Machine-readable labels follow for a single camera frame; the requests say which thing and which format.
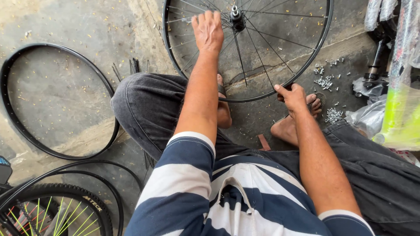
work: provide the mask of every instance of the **bicycle wheel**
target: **bicycle wheel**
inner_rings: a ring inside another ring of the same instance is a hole
[[[113,235],[105,204],[69,184],[39,184],[20,194],[5,212],[21,235]]]
[[[199,53],[189,23],[205,10],[222,15],[219,71],[228,94],[219,99],[249,102],[274,94],[274,84],[286,87],[308,68],[327,36],[333,0],[165,0],[165,46],[185,78]]]

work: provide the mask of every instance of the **shirt sleeve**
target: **shirt sleeve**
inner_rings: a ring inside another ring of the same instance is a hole
[[[347,210],[329,210],[321,213],[318,218],[324,222],[332,236],[375,236],[362,217]]]
[[[125,231],[126,235],[200,235],[209,212],[215,148],[181,132],[168,142]]]

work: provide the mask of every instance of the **wheel hub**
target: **wheel hub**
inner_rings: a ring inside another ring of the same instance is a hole
[[[234,31],[241,32],[242,30],[245,29],[244,15],[242,11],[236,5],[232,6],[232,11],[231,11],[230,16],[231,16],[232,28],[234,29]]]

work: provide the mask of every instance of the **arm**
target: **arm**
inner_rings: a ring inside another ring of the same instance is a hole
[[[361,216],[340,162],[307,108],[304,89],[298,84],[291,91],[279,85],[275,89],[296,121],[300,177],[317,213],[340,209]]]
[[[192,27],[200,50],[197,62],[189,78],[184,105],[175,134],[194,131],[207,136],[213,144],[217,134],[217,68],[219,52],[223,44],[223,30],[219,12],[206,11],[192,18]]]

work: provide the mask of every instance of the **dark gray pants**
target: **dark gray pants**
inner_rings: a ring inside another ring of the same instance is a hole
[[[124,79],[111,100],[121,126],[159,160],[176,126],[187,80],[138,73]],[[323,130],[339,158],[365,220],[377,235],[420,235],[420,168],[368,140],[347,122]],[[220,130],[216,159],[253,155],[299,174],[299,151],[259,151],[234,144]]]

